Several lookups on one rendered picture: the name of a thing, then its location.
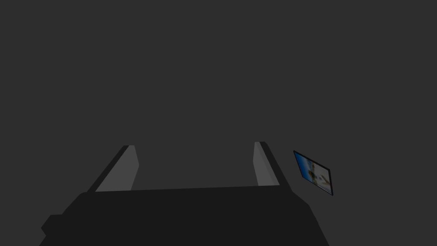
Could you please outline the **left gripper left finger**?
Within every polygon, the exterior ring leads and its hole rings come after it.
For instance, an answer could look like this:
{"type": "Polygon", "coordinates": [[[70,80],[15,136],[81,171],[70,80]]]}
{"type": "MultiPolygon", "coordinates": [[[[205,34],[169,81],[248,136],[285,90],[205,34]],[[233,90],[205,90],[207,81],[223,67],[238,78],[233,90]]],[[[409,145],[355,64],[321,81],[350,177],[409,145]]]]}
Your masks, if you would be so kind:
{"type": "Polygon", "coordinates": [[[138,170],[139,161],[135,146],[125,145],[91,185],[88,192],[131,190],[138,170]]]}

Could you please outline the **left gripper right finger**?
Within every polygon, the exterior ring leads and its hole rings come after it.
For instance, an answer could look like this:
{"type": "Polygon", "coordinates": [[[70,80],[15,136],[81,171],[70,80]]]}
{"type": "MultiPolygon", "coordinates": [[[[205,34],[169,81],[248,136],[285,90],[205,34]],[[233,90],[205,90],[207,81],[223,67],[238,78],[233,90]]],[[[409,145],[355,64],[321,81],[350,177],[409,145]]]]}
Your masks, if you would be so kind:
{"type": "Polygon", "coordinates": [[[286,176],[265,141],[254,143],[253,167],[258,186],[279,186],[284,190],[291,190],[286,176]]]}

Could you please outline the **blue framed wall picture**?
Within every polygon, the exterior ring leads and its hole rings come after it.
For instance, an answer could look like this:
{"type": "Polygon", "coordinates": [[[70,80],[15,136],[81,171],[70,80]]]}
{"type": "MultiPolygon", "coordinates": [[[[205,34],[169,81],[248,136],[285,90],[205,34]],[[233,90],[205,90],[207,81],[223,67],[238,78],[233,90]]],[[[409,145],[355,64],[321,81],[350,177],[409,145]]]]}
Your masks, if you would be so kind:
{"type": "Polygon", "coordinates": [[[295,150],[293,151],[293,154],[298,164],[301,176],[316,187],[333,196],[334,191],[330,169],[295,150]]]}

